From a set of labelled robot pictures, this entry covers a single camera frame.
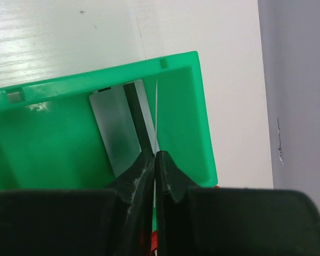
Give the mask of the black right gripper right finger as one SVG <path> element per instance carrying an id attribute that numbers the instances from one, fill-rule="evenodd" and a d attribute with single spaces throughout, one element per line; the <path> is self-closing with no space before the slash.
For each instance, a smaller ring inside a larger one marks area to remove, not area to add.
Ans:
<path id="1" fill-rule="evenodd" d="M 204 188 L 159 151 L 158 255 L 320 255 L 320 213 L 294 190 Z"/>

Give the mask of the silver card from holder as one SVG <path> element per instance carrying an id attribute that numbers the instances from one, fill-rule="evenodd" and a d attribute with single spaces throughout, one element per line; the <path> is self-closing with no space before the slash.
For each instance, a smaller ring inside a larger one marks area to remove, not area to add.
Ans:
<path id="1" fill-rule="evenodd" d="M 157 141 L 157 119 L 158 119 L 158 79 L 156 80 L 156 86 L 155 86 L 155 141 L 154 141 L 154 155 L 156 157 L 158 152 L 158 141 Z M 154 207 L 156 206 L 156 181 L 154 181 Z"/>

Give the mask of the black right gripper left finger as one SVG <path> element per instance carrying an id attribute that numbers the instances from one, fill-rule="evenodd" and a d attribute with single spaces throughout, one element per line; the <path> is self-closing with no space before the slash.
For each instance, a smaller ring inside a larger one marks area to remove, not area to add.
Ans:
<path id="1" fill-rule="evenodd" d="M 0 255 L 150 255 L 155 157 L 101 189 L 0 192 Z"/>

